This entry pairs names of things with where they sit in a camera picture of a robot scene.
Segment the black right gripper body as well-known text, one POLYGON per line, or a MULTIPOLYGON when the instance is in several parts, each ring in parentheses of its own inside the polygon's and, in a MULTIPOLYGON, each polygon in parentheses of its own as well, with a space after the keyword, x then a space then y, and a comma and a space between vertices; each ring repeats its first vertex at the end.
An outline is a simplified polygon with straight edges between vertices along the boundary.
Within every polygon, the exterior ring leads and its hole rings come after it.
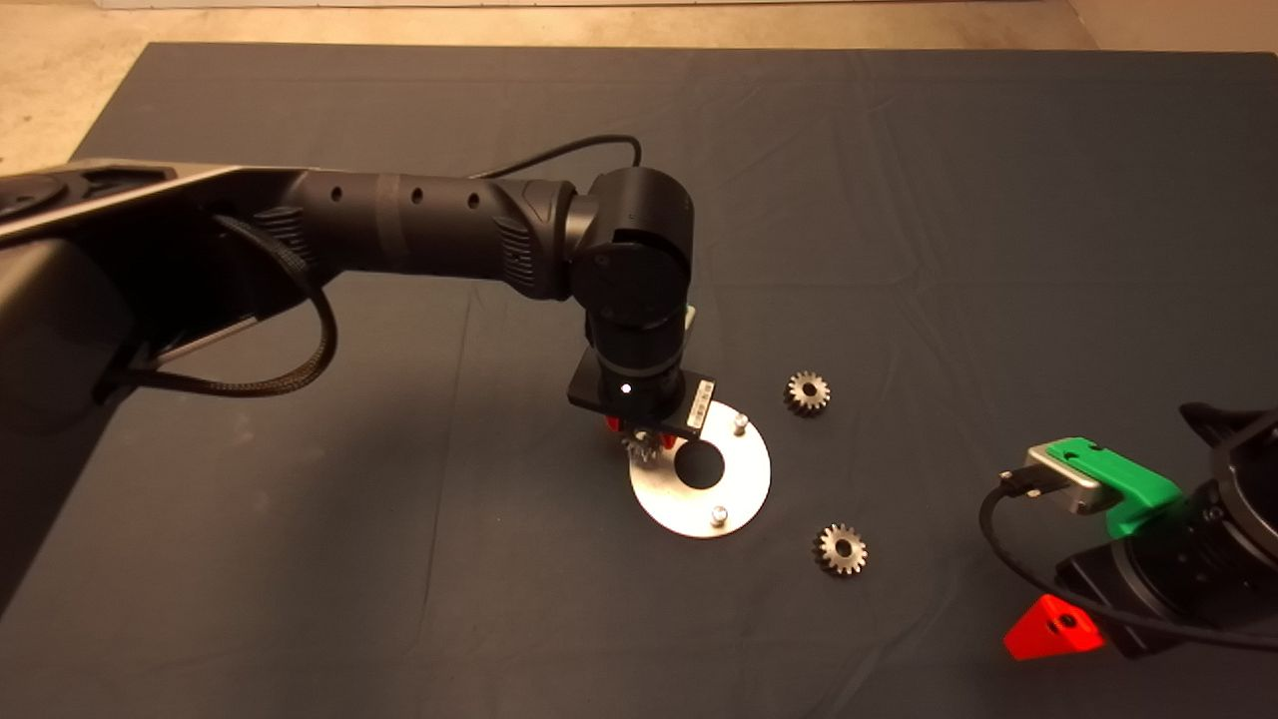
POLYGON ((1235 517, 1201 485, 1132 535, 1059 561, 1056 582, 1113 610, 1191 628, 1238 631, 1275 617, 1275 524, 1235 517))

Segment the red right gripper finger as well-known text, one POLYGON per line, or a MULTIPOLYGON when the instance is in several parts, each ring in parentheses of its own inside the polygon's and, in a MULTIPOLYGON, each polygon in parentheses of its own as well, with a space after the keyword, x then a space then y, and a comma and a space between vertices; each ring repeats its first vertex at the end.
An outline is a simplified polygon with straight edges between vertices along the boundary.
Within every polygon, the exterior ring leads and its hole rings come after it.
POLYGON ((1091 653, 1105 639, 1091 617, 1059 596, 1042 593, 1003 633, 1005 651, 1017 662, 1091 653))

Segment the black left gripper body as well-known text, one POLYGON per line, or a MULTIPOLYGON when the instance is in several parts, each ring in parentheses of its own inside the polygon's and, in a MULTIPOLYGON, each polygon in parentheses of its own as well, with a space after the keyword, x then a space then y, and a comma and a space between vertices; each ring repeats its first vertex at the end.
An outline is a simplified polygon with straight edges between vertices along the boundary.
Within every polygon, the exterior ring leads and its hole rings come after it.
POLYGON ((624 374, 598 354, 584 354, 567 386, 570 404, 613 418, 620 427, 697 438, 716 395, 714 378, 671 365, 654 374, 624 374))

